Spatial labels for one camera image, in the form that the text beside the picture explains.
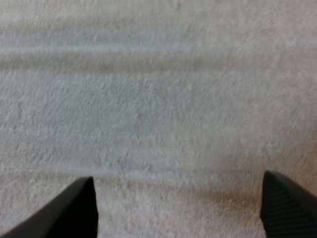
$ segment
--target white carpet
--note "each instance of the white carpet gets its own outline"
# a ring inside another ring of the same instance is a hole
[[[316,0],[0,0],[0,234],[93,175],[101,238],[263,238],[316,83]]]

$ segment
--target floor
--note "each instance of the floor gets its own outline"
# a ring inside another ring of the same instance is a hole
[[[317,1],[1,0],[0,234],[93,175],[101,238],[264,238],[317,194]]]

